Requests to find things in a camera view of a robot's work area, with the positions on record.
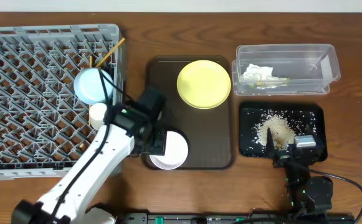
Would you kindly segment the pile of white rice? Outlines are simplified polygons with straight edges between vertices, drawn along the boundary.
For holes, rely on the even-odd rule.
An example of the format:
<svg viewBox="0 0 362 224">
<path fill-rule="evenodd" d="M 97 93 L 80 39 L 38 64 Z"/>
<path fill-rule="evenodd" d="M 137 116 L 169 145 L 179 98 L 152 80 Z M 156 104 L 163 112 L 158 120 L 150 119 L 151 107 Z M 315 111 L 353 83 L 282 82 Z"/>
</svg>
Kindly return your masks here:
<svg viewBox="0 0 362 224">
<path fill-rule="evenodd" d="M 245 150 L 251 156 L 264 153 L 267 144 L 267 130 L 272 133 L 274 146 L 286 150 L 297 136 L 305 134 L 306 125 L 316 129 L 317 116 L 309 111 L 246 109 L 248 133 Z"/>
</svg>

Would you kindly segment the pink bowl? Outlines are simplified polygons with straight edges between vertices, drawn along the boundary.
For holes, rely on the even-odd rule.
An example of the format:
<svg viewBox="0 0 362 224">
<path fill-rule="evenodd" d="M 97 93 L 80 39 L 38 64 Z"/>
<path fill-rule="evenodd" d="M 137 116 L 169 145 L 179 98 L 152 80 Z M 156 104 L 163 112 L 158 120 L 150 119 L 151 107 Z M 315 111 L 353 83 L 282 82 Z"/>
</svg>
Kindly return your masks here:
<svg viewBox="0 0 362 224">
<path fill-rule="evenodd" d="M 178 132 L 168 131 L 164 145 L 164 155 L 151 155 L 152 163 L 163 170 L 173 170 L 180 167 L 187 159 L 189 146 L 187 140 Z"/>
</svg>

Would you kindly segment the yellow green snack wrapper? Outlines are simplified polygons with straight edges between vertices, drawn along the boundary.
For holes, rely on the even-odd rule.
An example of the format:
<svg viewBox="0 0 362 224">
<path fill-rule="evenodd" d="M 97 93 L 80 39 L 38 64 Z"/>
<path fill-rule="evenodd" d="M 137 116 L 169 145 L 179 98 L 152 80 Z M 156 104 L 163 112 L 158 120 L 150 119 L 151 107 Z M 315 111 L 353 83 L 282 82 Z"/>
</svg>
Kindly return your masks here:
<svg viewBox="0 0 362 224">
<path fill-rule="evenodd" d="M 255 82 L 251 87 L 253 89 L 269 89 L 269 88 L 277 88 L 280 86 L 287 86 L 290 83 L 289 78 L 275 78 L 272 80 L 259 80 Z"/>
</svg>

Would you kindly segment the white cup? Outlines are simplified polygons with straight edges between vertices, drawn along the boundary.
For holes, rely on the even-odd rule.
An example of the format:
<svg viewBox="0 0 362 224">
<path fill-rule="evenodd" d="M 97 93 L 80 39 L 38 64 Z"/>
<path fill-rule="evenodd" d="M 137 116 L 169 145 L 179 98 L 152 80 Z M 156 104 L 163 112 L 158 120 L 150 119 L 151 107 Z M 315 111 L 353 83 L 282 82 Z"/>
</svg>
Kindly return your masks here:
<svg viewBox="0 0 362 224">
<path fill-rule="evenodd" d="M 105 103 L 95 103 L 89 109 L 90 124 L 93 129 L 98 130 L 103 125 L 103 119 L 107 111 Z"/>
</svg>

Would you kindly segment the yellow plate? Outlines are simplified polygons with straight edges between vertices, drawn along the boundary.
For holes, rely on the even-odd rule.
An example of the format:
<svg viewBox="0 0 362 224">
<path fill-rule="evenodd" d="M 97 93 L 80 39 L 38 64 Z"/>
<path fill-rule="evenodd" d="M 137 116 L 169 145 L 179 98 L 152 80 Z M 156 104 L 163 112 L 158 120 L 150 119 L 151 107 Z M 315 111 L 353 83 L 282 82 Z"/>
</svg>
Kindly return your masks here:
<svg viewBox="0 0 362 224">
<path fill-rule="evenodd" d="M 231 78 L 226 69 L 218 63 L 197 60 L 181 69 L 176 88 L 186 104 L 208 110 L 227 100 L 231 91 Z"/>
</svg>

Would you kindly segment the white napkin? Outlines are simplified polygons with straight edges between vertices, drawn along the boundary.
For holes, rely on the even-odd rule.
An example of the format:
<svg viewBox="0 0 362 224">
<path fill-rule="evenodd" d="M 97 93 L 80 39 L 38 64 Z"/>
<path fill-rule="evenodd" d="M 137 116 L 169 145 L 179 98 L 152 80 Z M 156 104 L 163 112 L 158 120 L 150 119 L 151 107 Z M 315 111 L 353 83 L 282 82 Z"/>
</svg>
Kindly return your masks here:
<svg viewBox="0 0 362 224">
<path fill-rule="evenodd" d="M 279 78 L 274 77 L 272 72 L 272 67 L 260 67 L 250 63 L 245 72 L 241 75 L 241 79 L 244 81 L 278 80 Z"/>
</svg>

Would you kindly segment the light blue bowl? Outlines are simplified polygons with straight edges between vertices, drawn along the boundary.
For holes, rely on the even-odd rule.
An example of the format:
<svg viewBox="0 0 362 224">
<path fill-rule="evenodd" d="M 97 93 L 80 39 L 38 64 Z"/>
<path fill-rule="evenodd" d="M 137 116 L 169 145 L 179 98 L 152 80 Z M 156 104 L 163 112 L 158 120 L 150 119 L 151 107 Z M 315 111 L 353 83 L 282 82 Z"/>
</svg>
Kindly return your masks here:
<svg viewBox="0 0 362 224">
<path fill-rule="evenodd" d="M 105 101 L 99 72 L 103 74 L 108 97 L 110 98 L 113 94 L 113 86 L 109 83 L 113 79 L 106 71 L 98 68 L 83 69 L 76 75 L 73 86 L 76 97 L 85 104 L 93 105 Z"/>
</svg>

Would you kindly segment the wooden chopstick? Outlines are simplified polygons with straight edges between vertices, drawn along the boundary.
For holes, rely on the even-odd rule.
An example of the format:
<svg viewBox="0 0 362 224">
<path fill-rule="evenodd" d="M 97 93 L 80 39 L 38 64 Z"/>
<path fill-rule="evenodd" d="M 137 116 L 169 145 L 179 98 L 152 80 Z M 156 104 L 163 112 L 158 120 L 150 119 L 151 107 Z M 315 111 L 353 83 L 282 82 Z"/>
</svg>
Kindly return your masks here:
<svg viewBox="0 0 362 224">
<path fill-rule="evenodd" d="M 89 67 L 93 67 L 93 57 L 92 55 L 89 56 Z M 91 105 L 88 106 L 88 125 L 91 126 L 91 117 L 90 117 L 90 109 Z"/>
<path fill-rule="evenodd" d="M 119 46 L 121 46 L 122 43 L 124 43 L 125 38 L 123 37 L 121 40 L 119 40 L 119 42 L 101 59 L 101 61 L 99 61 L 95 68 L 99 68 L 103 65 L 103 63 L 112 55 L 112 53 L 114 53 L 116 51 L 117 48 L 119 48 Z"/>
</svg>

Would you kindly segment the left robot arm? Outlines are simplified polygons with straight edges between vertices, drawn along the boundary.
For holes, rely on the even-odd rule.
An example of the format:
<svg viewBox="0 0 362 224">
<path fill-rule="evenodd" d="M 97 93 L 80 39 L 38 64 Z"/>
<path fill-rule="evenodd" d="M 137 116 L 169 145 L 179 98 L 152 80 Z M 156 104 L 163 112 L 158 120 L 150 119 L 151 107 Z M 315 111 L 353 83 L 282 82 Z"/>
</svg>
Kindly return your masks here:
<svg viewBox="0 0 362 224">
<path fill-rule="evenodd" d="M 21 200 L 12 223 L 80 223 L 98 190 L 127 156 L 155 142 L 164 144 L 166 133 L 157 125 L 163 107 L 109 106 L 95 139 L 69 172 L 36 203 Z"/>
</svg>

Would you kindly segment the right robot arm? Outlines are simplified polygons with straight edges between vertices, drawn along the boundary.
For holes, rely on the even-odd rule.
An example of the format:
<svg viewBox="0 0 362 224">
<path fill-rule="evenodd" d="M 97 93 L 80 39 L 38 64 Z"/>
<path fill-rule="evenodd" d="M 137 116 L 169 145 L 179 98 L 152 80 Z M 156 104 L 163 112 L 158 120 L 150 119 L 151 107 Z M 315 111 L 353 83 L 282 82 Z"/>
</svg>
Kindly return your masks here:
<svg viewBox="0 0 362 224">
<path fill-rule="evenodd" d="M 305 134 L 295 137 L 285 151 L 275 148 L 272 131 L 267 130 L 265 156 L 272 159 L 274 168 L 285 169 L 288 198 L 293 207 L 289 217 L 293 220 L 332 208 L 332 180 L 325 176 L 312 177 L 308 168 L 321 162 L 324 155 L 325 145 L 309 125 L 305 127 Z"/>
</svg>

